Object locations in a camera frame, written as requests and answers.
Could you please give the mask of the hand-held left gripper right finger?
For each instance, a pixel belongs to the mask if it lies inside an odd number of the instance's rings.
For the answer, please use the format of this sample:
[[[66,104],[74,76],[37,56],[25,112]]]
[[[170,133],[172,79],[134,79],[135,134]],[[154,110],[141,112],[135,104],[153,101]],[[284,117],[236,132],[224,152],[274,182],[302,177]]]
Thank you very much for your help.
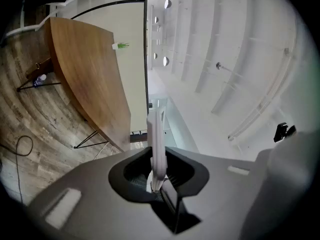
[[[164,182],[166,172],[167,172],[167,157],[164,143],[164,118],[165,118],[165,109],[160,108],[156,112],[156,165],[155,165],[155,192],[158,192],[161,189],[161,186]]]

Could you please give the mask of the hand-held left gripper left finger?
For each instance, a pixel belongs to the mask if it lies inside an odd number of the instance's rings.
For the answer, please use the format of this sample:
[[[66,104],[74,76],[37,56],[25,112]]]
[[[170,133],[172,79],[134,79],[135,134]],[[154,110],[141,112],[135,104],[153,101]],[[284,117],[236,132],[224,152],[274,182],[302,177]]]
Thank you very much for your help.
[[[150,186],[153,192],[159,191],[157,139],[157,114],[149,113],[147,116],[147,142],[148,145],[152,148],[152,158],[150,160],[152,180]]]

